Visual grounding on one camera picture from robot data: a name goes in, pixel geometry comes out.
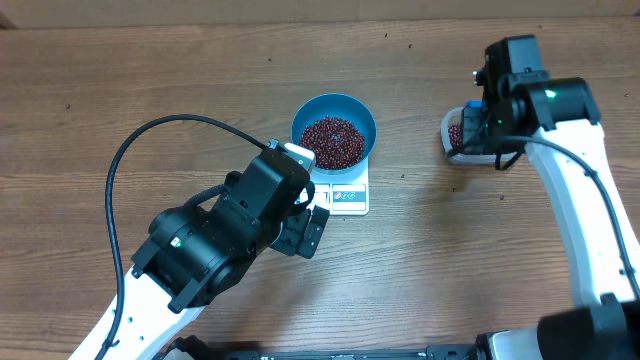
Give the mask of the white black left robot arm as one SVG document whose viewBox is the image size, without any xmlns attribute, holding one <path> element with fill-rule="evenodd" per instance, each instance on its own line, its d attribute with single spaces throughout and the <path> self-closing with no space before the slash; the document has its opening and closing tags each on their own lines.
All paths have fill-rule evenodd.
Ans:
<svg viewBox="0 0 640 360">
<path fill-rule="evenodd" d="M 310 192 L 312 151 L 272 140 L 244 172 L 161 212 L 115 299 L 73 352 L 75 359 L 151 359 L 215 297 L 272 248 L 313 257 L 328 210 L 298 200 Z"/>
</svg>

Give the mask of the blue plastic measuring scoop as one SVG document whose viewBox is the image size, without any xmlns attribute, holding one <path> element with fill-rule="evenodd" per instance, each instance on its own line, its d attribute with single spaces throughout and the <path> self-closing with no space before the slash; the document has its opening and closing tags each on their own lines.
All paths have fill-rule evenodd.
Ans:
<svg viewBox="0 0 640 360">
<path fill-rule="evenodd" d="M 466 104 L 468 108 L 482 108 L 483 102 L 481 100 L 469 100 Z"/>
</svg>

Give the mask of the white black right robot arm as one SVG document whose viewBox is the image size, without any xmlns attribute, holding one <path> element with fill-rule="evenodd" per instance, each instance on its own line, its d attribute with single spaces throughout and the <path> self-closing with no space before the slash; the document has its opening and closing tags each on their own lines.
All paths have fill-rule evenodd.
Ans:
<svg viewBox="0 0 640 360">
<path fill-rule="evenodd" d="M 639 243 L 609 167 L 600 111 L 587 82 L 554 79 L 537 39 L 489 45 L 474 75 L 482 99 L 460 109 L 454 164 L 504 171 L 526 157 L 539 175 L 569 264 L 574 308 L 532 328 L 481 334 L 472 359 L 635 359 Z"/>
</svg>

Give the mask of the red adzuki beans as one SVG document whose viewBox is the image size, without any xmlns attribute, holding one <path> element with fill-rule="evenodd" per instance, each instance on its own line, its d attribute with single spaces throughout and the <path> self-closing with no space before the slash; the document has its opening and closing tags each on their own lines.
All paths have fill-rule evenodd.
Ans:
<svg viewBox="0 0 640 360">
<path fill-rule="evenodd" d="M 360 163 L 368 153 L 367 139 L 353 122 L 325 116 L 304 128 L 300 146 L 316 156 L 323 170 L 344 170 Z"/>
</svg>

